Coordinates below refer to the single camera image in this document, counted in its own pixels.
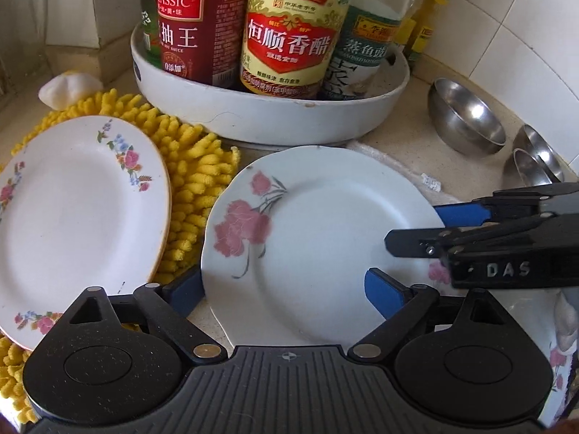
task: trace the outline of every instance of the white sponge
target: white sponge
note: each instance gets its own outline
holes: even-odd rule
[[[88,73],[64,72],[46,83],[38,91],[38,98],[55,111],[62,111],[102,89],[102,82]]]

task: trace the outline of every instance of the plate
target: plate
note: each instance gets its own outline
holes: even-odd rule
[[[458,292],[450,286],[450,278],[438,261],[430,264],[428,275],[433,282],[438,284],[441,294],[449,295]],[[571,372],[571,354],[574,352],[574,350],[563,352],[557,345],[554,310],[559,293],[558,289],[491,291],[491,294],[519,323],[551,364],[553,384],[539,416],[539,421],[545,426],[552,425],[565,408],[565,394]]]
[[[86,287],[146,283],[170,206],[163,160],[131,124],[92,115],[36,137],[0,174],[0,330],[34,349]]]
[[[378,267],[429,283],[428,261],[394,258],[392,229],[441,227],[397,172],[345,149],[299,147],[247,166],[209,216],[201,267],[233,346],[357,342],[384,319],[366,299]]]

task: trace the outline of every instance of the yellow microfiber cloth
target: yellow microfiber cloth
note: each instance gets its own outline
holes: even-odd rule
[[[226,152],[221,140],[200,125],[183,124],[143,103],[141,95],[119,97],[116,89],[90,96],[63,111],[51,111],[12,150],[16,155],[48,128],[82,115],[110,115],[133,124],[159,149],[169,172],[173,205],[167,243],[154,282],[167,284],[199,262],[207,217],[217,197],[237,173],[240,152]],[[21,422],[36,421],[22,387],[22,368],[29,353],[0,339],[0,395],[14,400]]]
[[[12,343],[7,337],[0,337],[0,396],[12,398],[18,411],[18,421],[36,422],[37,417],[30,407],[22,385],[22,370],[30,352]]]

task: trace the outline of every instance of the metal bowl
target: metal bowl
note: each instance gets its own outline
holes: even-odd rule
[[[553,180],[541,164],[523,149],[514,149],[503,169],[503,188],[543,186]]]
[[[469,157],[497,153],[507,141],[489,107],[462,85],[439,78],[428,92],[428,113],[439,137]]]
[[[513,148],[523,149],[543,166],[554,182],[565,181],[565,169],[557,154],[543,137],[530,125],[520,128],[513,142]]]

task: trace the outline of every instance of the metal screw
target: metal screw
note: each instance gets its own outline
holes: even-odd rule
[[[193,354],[202,359],[212,359],[221,354],[221,348],[215,344],[199,344],[193,349]]]
[[[352,352],[362,359],[373,359],[382,353],[380,348],[375,344],[358,344],[354,346]]]

